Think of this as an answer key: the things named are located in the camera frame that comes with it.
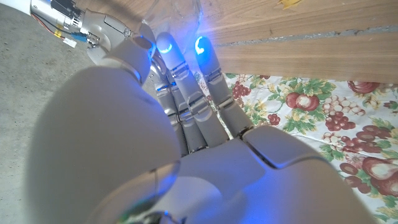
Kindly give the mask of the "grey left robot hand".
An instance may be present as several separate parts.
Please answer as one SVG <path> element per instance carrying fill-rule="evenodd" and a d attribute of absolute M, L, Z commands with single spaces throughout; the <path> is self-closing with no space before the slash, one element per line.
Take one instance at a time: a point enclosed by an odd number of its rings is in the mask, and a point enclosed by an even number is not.
<path fill-rule="evenodd" d="M 337 171 L 310 146 L 254 126 L 233 100 L 209 39 L 197 59 L 215 113 L 171 34 L 161 61 L 198 130 L 197 148 L 142 89 L 151 56 L 126 40 L 72 76 L 35 125 L 24 181 L 26 223 L 374 223 Z"/>

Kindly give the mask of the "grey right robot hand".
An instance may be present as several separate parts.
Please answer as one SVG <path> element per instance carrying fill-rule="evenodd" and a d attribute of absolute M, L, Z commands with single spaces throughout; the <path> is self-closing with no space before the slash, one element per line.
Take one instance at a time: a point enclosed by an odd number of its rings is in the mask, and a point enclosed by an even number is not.
<path fill-rule="evenodd" d="M 152 58 L 155 54 L 155 35 L 152 29 L 143 22 L 135 30 L 132 30 L 109 14 L 87 9 L 80 32 L 87 35 L 87 41 L 90 45 L 87 54 L 95 64 L 99 64 L 110 51 L 128 39 L 146 49 L 149 58 Z"/>

